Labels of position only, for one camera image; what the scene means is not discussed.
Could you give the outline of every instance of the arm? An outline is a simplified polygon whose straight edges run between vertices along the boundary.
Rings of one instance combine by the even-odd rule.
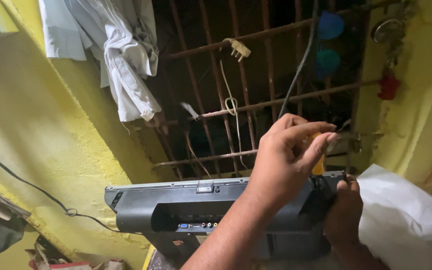
[[[360,243],[359,224],[363,200],[356,179],[348,175],[349,184],[339,181],[336,201],[324,221],[324,233],[333,251],[347,270],[389,270]]]
[[[247,269],[271,218],[303,187],[329,143],[334,125],[285,114],[261,138],[249,183],[224,218],[181,268]],[[308,138],[321,132],[311,144]]]

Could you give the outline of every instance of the black cable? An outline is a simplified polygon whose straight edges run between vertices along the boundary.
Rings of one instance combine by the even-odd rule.
[[[306,58],[308,58],[309,51],[311,50],[311,46],[313,44],[313,37],[315,36],[315,25],[316,25],[316,19],[318,16],[318,4],[319,4],[318,0],[314,0],[313,6],[312,6],[312,21],[311,21],[311,29],[309,31],[308,46],[306,47],[306,51],[304,52],[303,59],[301,59],[301,63],[299,63],[299,66],[297,67],[296,75],[294,75],[294,79],[291,82],[291,86],[289,86],[289,90],[287,91],[283,106],[281,107],[281,111],[279,112],[278,119],[281,118],[284,114],[286,106],[288,105],[288,101],[290,100],[291,91],[293,91],[293,89],[294,89],[294,85],[296,84],[296,81],[298,80],[298,77],[301,73],[301,70],[303,69],[304,62],[306,62]]]
[[[6,167],[6,166],[5,166],[3,163],[1,163],[1,162],[0,162],[0,167],[3,168],[3,169],[4,169],[7,173],[9,173],[12,177],[14,177],[14,178],[18,179],[19,181],[21,181],[21,182],[23,182],[23,183],[25,183],[25,184],[27,184],[27,185],[30,185],[30,186],[32,186],[33,188],[35,188],[35,189],[41,191],[42,193],[44,193],[44,195],[46,195],[48,198],[50,198],[51,200],[53,200],[54,202],[56,202],[59,206],[61,206],[61,208],[63,208],[63,210],[64,210],[64,214],[65,214],[65,215],[67,215],[67,216],[69,216],[69,217],[85,217],[85,218],[90,218],[90,219],[94,220],[95,222],[97,222],[99,225],[105,227],[106,229],[108,229],[108,230],[110,230],[110,231],[113,231],[113,232],[116,232],[116,233],[123,233],[123,234],[125,233],[125,232],[122,232],[122,231],[119,231],[119,230],[113,230],[113,229],[111,229],[110,227],[106,226],[106,225],[103,224],[99,219],[97,219],[97,218],[95,218],[95,217],[88,216],[88,215],[83,215],[83,214],[78,214],[78,210],[77,210],[76,208],[66,208],[66,207],[64,206],[64,204],[63,204],[60,200],[58,200],[58,199],[56,199],[55,197],[53,197],[53,196],[52,196],[51,194],[49,194],[46,190],[44,190],[44,189],[42,189],[42,188],[40,188],[40,187],[38,187],[38,186],[35,186],[35,185],[33,185],[32,183],[30,183],[30,182],[24,180],[23,178],[19,177],[17,174],[15,174],[12,170],[10,170],[8,167]],[[137,232],[129,232],[129,234],[134,234],[134,235],[142,236],[141,233],[137,233]]]

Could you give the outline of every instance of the hand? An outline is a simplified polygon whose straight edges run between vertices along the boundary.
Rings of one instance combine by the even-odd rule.
[[[339,138],[332,133],[335,128],[285,114],[262,136],[245,193],[277,212],[296,196],[328,145]],[[322,134],[312,140],[318,132]]]
[[[324,220],[324,233],[333,247],[359,244],[359,224],[363,213],[360,185],[352,175],[337,183],[336,201]]]

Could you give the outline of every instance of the metal bracket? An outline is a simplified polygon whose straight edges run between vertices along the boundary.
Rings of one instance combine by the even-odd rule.
[[[196,193],[212,193],[214,188],[213,180],[200,180],[196,186]]]

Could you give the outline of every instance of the orange object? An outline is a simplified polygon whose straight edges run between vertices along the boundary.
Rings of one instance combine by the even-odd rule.
[[[321,132],[314,134],[312,136],[312,139],[314,140],[319,135],[321,135]],[[316,163],[316,166],[312,169],[313,175],[322,175],[325,172],[324,162],[325,162],[325,155],[323,154],[319,159],[318,163]]]

